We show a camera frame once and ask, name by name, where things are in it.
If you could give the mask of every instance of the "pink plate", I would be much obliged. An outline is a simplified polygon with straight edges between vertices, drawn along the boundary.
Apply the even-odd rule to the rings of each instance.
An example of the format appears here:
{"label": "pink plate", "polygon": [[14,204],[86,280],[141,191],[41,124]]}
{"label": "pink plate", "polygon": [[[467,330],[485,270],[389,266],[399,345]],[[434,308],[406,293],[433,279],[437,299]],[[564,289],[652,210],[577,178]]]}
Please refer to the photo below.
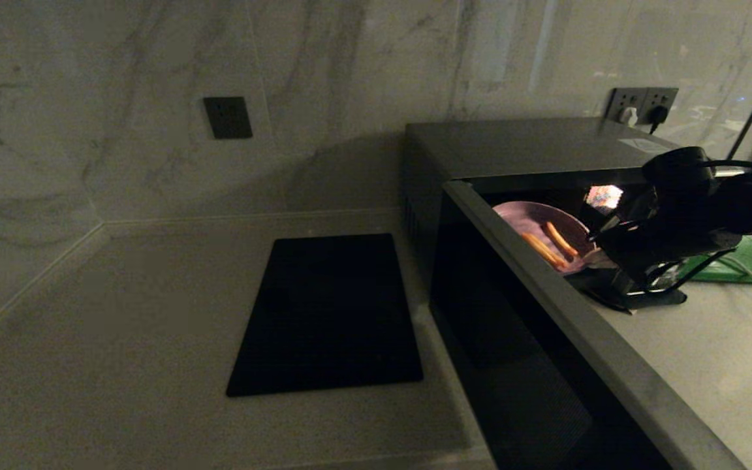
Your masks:
{"label": "pink plate", "polygon": [[[584,224],[576,217],[554,206],[528,200],[513,200],[513,202],[498,204],[492,209],[506,220],[514,231],[532,233],[553,253],[564,258],[567,261],[567,267],[564,270],[556,270],[564,276],[584,270],[585,262],[582,262],[582,255],[590,253],[597,247],[596,244],[588,241],[588,229]],[[548,222],[556,226],[561,237],[579,252],[579,256],[571,259],[570,256],[562,254],[559,247],[556,247],[549,235],[545,233],[545,225]]]}

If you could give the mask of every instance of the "food on plate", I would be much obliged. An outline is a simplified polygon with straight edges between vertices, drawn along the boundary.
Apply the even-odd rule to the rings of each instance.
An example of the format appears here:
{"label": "food on plate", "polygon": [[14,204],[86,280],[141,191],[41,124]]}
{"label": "food on plate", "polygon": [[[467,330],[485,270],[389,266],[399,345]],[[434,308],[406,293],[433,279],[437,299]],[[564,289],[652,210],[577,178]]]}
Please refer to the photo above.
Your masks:
{"label": "food on plate", "polygon": [[572,247],[569,243],[567,243],[567,240],[561,237],[561,233],[559,233],[558,230],[556,230],[556,226],[553,225],[552,222],[548,222],[546,224],[547,228],[547,235],[550,236],[550,239],[553,241],[553,243],[556,244],[556,246],[559,247],[562,252],[567,253],[568,255],[572,256],[573,258],[576,258],[579,256],[579,252],[577,252],[574,247]]}
{"label": "food on plate", "polygon": [[547,245],[541,243],[537,236],[532,233],[522,233],[522,238],[525,239],[526,243],[530,243],[530,246],[557,270],[564,270],[567,267],[567,262],[561,256],[553,253]]}

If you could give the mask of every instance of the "electrical outlet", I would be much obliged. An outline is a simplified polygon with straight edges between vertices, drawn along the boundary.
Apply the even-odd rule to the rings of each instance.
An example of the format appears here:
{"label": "electrical outlet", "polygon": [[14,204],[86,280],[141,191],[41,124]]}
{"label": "electrical outlet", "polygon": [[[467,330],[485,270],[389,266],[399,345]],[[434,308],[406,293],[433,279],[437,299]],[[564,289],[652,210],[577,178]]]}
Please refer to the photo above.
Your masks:
{"label": "electrical outlet", "polygon": [[251,138],[251,122],[242,96],[205,98],[202,101],[205,103],[214,139]]}
{"label": "electrical outlet", "polygon": [[638,125],[651,124],[651,110],[656,106],[663,106],[667,110],[672,109],[677,88],[647,88],[646,97],[642,99],[642,105],[638,107]]}
{"label": "electrical outlet", "polygon": [[619,122],[623,110],[629,107],[639,111],[640,106],[644,104],[647,90],[645,88],[615,88],[611,101],[608,103],[608,109],[605,110],[605,119]]}

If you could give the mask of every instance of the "black mat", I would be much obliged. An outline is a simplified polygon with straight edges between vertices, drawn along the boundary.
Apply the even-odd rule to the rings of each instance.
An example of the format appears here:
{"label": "black mat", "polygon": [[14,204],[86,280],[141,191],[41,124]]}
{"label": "black mat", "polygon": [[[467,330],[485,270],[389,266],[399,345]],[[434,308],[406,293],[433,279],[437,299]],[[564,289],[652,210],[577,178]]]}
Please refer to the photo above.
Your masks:
{"label": "black mat", "polygon": [[228,396],[422,379],[391,235],[275,241]]}

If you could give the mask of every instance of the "marble wall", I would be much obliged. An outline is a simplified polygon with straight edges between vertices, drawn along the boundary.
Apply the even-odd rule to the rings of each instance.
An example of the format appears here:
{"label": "marble wall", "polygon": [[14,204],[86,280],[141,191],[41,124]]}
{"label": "marble wall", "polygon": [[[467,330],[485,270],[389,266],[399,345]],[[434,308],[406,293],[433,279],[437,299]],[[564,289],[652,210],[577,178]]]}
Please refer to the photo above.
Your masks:
{"label": "marble wall", "polygon": [[0,3],[0,307],[99,223],[78,170],[99,102],[50,14]]}
{"label": "marble wall", "polygon": [[[602,115],[725,157],[752,0],[0,0],[0,305],[104,220],[397,204],[403,126]],[[213,140],[201,98],[247,99]]]}

